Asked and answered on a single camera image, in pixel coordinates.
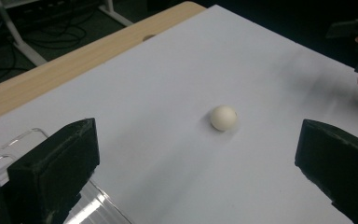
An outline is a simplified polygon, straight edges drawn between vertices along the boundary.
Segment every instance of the white table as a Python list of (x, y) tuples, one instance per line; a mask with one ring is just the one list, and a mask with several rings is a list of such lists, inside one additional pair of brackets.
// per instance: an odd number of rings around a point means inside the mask
[[(217, 105), (235, 130), (211, 127)], [(89, 117), (93, 178), (135, 223), (351, 223), (294, 160), (303, 119), (358, 136), (356, 75), (221, 7), (0, 117), (0, 145)]]

